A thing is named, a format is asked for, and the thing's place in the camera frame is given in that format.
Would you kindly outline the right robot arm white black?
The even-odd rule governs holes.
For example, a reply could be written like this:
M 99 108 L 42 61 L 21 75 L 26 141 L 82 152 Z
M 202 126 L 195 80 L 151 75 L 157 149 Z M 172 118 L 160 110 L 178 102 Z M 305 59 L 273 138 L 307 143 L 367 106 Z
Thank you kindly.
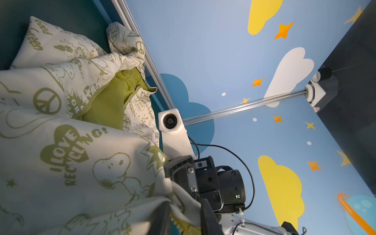
M 246 210 L 241 173 L 229 166 L 215 166 L 213 158 L 195 160 L 182 156 L 164 166 L 165 176 L 203 205 L 200 228 L 178 218 L 172 221 L 183 235 L 296 235 L 289 222 L 273 227 L 240 217 Z

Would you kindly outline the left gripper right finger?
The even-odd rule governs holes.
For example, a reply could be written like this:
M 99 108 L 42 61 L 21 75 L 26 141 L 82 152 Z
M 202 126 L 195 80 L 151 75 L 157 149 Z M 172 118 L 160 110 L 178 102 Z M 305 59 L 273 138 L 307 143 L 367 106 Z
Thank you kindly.
M 201 199 L 200 220 L 202 235 L 224 235 L 210 203 L 204 198 Z

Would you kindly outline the white green printed jacket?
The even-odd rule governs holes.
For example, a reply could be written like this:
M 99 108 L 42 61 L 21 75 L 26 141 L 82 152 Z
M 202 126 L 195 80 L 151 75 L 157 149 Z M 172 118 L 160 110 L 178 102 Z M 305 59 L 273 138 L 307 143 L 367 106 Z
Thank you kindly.
M 164 173 L 142 38 L 106 31 L 110 53 L 30 17 L 1 71 L 1 234 L 146 235 L 164 202 L 201 233 L 200 203 Z

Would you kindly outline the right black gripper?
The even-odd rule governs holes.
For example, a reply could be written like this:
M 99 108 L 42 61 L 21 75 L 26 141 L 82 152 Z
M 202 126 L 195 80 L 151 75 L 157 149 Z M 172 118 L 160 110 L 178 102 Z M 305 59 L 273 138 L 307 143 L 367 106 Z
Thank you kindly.
M 214 212 L 223 209 L 224 202 L 212 157 L 198 160 L 189 155 L 177 157 L 164 166 L 164 172 L 193 199 L 208 200 Z

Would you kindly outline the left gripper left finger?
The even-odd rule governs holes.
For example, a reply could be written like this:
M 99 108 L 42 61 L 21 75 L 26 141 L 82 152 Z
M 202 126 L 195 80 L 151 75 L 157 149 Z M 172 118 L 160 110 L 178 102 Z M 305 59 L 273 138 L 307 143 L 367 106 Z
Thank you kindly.
M 170 234 L 170 203 L 165 201 L 152 214 L 150 229 L 147 235 Z

